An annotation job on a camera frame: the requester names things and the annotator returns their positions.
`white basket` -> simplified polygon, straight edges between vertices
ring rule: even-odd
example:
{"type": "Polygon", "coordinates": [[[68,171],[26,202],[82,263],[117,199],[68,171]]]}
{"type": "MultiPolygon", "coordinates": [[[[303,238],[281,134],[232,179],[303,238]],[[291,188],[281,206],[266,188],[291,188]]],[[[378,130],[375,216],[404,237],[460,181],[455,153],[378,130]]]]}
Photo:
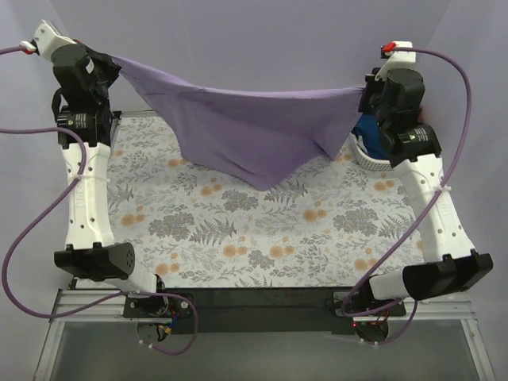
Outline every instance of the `white basket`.
{"type": "Polygon", "coordinates": [[[372,159],[365,154],[358,145],[358,140],[354,133],[349,134],[349,141],[351,142],[351,149],[355,153],[356,161],[358,161],[360,166],[369,171],[391,171],[390,161],[372,159]]]}

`cloth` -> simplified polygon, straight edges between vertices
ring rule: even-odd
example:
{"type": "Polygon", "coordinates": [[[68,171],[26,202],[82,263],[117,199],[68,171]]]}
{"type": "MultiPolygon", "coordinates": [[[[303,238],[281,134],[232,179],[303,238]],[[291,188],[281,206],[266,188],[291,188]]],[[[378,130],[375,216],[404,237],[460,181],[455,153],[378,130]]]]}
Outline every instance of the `cloth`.
{"type": "Polygon", "coordinates": [[[364,146],[364,152],[372,159],[388,160],[388,154],[381,147],[379,127],[374,115],[362,115],[352,132],[364,146]]]}
{"type": "Polygon", "coordinates": [[[340,154],[360,117],[361,87],[249,92],[198,87],[114,57],[121,75],[173,129],[183,158],[265,191],[301,165],[340,154]]]}

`glass panel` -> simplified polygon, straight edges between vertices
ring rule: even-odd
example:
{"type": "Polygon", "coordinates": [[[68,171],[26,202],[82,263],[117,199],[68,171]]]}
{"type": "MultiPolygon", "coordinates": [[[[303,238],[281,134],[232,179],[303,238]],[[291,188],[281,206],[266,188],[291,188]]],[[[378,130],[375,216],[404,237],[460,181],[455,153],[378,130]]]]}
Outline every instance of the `glass panel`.
{"type": "MultiPolygon", "coordinates": [[[[401,324],[393,321],[391,329],[401,324]]],[[[66,323],[51,380],[479,379],[460,321],[415,321],[401,339],[378,348],[328,333],[207,333],[177,357],[138,344],[136,326],[66,323]]],[[[140,335],[155,341],[155,327],[140,335]]],[[[188,338],[163,344],[182,348],[188,338]]]]}

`table surface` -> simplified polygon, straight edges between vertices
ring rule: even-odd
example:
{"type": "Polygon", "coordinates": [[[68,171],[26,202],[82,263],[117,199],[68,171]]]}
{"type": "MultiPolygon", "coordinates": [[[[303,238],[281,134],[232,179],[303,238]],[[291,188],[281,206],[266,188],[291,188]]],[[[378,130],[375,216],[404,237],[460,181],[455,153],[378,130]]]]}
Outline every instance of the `table surface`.
{"type": "MultiPolygon", "coordinates": [[[[414,220],[394,174],[364,170],[348,143],[260,192],[185,161],[161,118],[125,117],[108,176],[116,241],[168,287],[352,286],[414,220]]],[[[421,263],[421,250],[415,233],[380,271],[421,263]]]]}

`blue cloth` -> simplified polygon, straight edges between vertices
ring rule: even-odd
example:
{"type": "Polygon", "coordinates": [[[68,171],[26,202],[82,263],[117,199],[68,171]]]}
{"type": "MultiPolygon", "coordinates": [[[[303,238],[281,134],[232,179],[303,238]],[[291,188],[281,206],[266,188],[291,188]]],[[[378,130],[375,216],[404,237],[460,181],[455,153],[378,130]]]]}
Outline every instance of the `blue cloth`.
{"type": "Polygon", "coordinates": [[[372,159],[388,160],[386,151],[379,141],[379,128],[374,115],[363,114],[352,132],[356,137],[362,137],[367,155],[372,159]]]}

